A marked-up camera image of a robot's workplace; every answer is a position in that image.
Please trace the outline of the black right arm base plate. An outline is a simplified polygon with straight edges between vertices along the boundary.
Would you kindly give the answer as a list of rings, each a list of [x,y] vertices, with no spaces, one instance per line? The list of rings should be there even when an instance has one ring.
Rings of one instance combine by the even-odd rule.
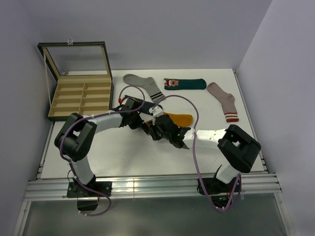
[[[213,177],[202,178],[202,180],[205,185],[205,189],[207,193],[209,195],[215,195],[215,194],[221,194],[221,193],[222,194],[231,193],[236,177],[233,178],[232,181],[228,184],[225,184]],[[200,180],[198,179],[197,182],[198,182],[197,192],[201,195],[204,195],[204,191],[201,187]],[[240,184],[240,181],[238,180],[234,192],[240,192],[240,191],[241,191],[241,184]]]

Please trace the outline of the mustard yellow sock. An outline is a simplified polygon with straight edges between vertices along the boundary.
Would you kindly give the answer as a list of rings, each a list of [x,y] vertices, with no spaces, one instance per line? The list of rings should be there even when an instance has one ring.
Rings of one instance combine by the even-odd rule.
[[[189,114],[170,114],[170,113],[163,113],[164,115],[169,115],[172,121],[178,126],[178,127],[188,127],[193,123],[193,117]]]

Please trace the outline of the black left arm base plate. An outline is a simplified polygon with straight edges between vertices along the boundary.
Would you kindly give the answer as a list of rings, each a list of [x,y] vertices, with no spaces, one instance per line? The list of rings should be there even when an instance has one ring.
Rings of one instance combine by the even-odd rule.
[[[94,182],[86,185],[87,188],[92,189],[94,191],[100,192],[106,196],[111,195],[112,190],[112,182]],[[68,198],[84,198],[84,197],[100,197],[98,193],[91,192],[85,188],[83,188],[76,181],[70,182],[68,185],[68,190],[66,196]]]

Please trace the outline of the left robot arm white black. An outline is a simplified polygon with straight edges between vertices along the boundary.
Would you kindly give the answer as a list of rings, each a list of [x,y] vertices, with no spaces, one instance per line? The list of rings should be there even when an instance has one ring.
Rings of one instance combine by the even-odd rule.
[[[129,126],[134,130],[142,128],[149,133],[148,125],[140,117],[145,101],[132,97],[106,113],[82,116],[72,113],[55,138],[54,144],[59,149],[61,158],[67,161],[74,176],[79,180],[78,191],[84,196],[91,196],[96,190],[95,175],[91,171],[87,155],[94,135],[112,128]]]

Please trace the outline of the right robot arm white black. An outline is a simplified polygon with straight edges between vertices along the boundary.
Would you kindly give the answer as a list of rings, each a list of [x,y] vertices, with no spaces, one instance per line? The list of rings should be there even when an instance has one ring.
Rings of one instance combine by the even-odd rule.
[[[154,118],[148,124],[148,135],[154,141],[166,139],[179,149],[217,149],[226,159],[213,179],[217,191],[225,191],[241,173],[249,173],[261,151],[261,144],[237,125],[220,130],[195,130],[178,127],[169,115]]]

